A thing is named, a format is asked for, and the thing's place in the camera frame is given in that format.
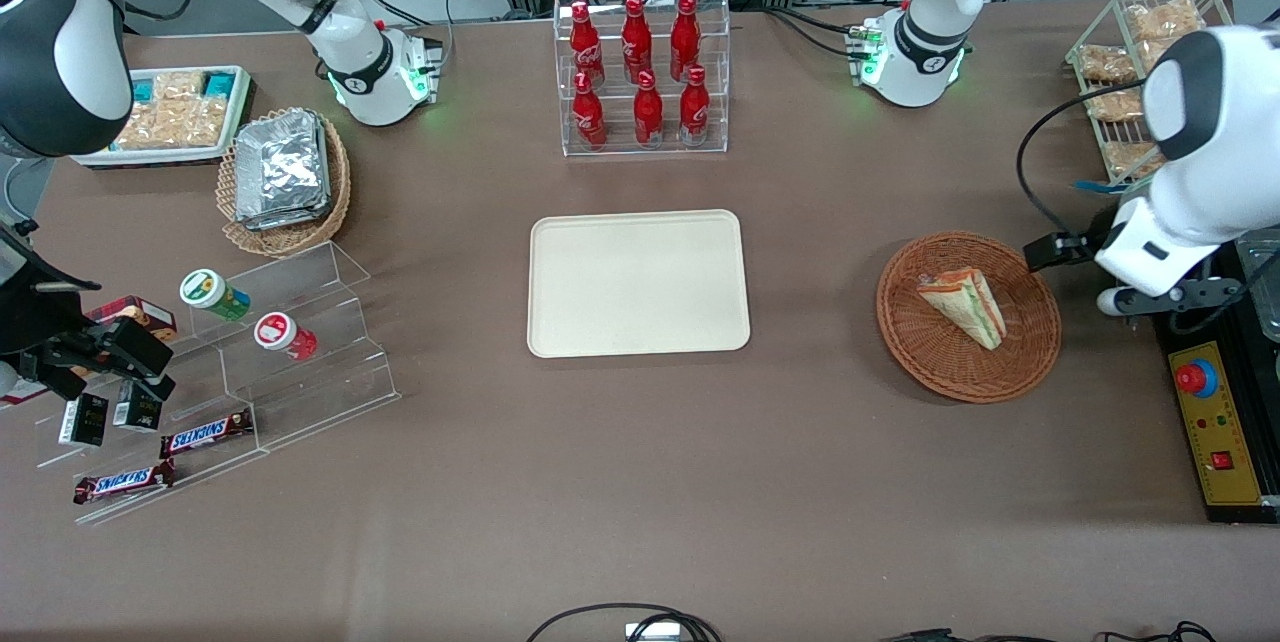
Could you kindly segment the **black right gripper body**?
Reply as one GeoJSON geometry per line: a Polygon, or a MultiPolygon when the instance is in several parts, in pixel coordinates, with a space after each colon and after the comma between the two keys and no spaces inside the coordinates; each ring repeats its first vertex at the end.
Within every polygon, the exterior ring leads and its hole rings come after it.
{"type": "Polygon", "coordinates": [[[60,333],[40,347],[40,382],[56,379],[82,381],[82,370],[110,376],[157,379],[173,350],[134,318],[116,317],[105,324],[60,333]]]}

